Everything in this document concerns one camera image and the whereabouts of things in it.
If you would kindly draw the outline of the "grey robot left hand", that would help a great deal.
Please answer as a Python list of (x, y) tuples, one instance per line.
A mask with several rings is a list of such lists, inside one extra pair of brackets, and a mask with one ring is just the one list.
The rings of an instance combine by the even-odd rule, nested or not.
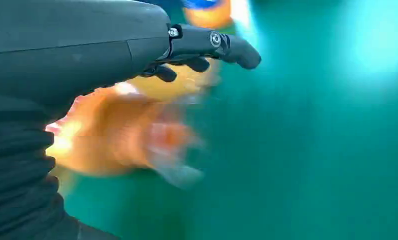
[(0, 112), (60, 116), (77, 96), (136, 76), (174, 79), (165, 63), (211, 57), (256, 68), (247, 41), (172, 24), (158, 5), (134, 0), (0, 0)]

